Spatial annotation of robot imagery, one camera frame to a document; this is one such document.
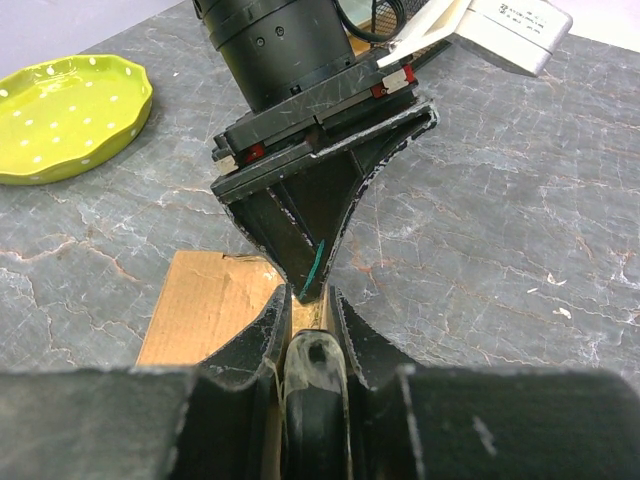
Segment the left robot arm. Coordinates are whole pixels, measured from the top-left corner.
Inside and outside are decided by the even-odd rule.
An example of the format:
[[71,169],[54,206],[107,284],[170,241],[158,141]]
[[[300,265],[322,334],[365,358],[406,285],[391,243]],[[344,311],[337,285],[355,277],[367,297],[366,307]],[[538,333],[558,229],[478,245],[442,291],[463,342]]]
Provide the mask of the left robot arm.
[[335,1],[195,10],[250,108],[215,137],[213,193],[297,299],[316,301],[364,191],[437,112],[409,57],[353,51]]

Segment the brown cardboard express box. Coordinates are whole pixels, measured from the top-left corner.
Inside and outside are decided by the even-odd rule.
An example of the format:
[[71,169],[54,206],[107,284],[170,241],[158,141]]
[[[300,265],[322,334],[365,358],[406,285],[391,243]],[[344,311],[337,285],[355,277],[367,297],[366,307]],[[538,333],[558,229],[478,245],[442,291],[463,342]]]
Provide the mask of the brown cardboard express box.
[[247,327],[283,282],[260,256],[177,252],[136,364],[191,365],[205,359]]

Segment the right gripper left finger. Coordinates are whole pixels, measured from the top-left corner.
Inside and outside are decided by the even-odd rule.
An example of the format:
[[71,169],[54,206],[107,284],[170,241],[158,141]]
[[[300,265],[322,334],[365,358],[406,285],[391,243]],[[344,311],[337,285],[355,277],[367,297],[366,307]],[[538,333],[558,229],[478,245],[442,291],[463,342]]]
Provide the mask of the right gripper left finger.
[[278,286],[252,323],[194,366],[4,372],[2,477],[278,478],[291,307]]

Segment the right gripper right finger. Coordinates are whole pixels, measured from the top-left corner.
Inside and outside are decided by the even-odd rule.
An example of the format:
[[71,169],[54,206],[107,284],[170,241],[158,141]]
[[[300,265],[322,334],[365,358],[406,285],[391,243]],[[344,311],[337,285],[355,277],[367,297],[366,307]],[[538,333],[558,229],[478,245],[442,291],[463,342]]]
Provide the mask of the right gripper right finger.
[[342,292],[328,322],[348,375],[358,479],[635,479],[639,396],[602,369],[424,366]]

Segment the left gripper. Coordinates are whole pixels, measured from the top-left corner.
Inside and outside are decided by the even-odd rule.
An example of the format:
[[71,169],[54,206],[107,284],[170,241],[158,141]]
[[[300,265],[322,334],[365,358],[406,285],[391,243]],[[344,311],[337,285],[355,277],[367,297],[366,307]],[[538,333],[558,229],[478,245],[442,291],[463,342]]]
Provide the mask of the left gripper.
[[215,138],[219,202],[302,303],[322,294],[363,193],[439,115],[415,94],[410,58],[380,68],[365,54],[336,75]]

